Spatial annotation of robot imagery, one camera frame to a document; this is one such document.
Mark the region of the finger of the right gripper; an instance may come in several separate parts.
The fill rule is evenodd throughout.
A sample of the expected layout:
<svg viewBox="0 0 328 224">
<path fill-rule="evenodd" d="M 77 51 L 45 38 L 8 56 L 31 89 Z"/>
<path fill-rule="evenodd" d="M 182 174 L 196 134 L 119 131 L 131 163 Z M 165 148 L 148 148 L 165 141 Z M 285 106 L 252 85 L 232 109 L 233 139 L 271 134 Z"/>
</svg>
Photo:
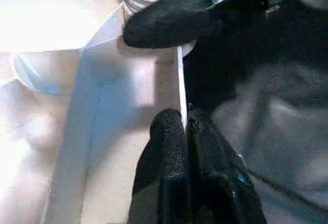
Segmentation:
<svg viewBox="0 0 328 224">
<path fill-rule="evenodd" d="M 122 38 L 134 48 L 170 48 L 208 36 L 221 24 L 210 0 L 158 0 L 130 16 Z"/>
</svg>

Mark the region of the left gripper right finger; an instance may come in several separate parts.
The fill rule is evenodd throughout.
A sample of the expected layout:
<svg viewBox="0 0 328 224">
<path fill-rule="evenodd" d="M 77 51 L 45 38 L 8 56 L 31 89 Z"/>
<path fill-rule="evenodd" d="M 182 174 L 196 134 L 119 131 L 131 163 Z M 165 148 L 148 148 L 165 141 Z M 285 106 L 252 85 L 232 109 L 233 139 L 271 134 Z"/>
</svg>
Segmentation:
<svg viewBox="0 0 328 224">
<path fill-rule="evenodd" d="M 211 223 L 266 223 L 259 195 L 241 157 L 203 110 L 188 114 L 189 163 L 197 206 Z"/>
</svg>

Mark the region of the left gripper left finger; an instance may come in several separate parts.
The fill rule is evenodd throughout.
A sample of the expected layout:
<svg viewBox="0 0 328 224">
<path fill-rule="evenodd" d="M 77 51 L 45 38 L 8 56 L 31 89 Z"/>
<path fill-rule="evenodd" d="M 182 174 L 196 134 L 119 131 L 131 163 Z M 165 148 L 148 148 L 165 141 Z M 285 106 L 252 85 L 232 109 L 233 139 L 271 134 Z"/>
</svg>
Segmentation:
<svg viewBox="0 0 328 224">
<path fill-rule="evenodd" d="M 128 223 L 191 223 L 187 143 L 180 113 L 164 109 L 136 166 Z"/>
</svg>

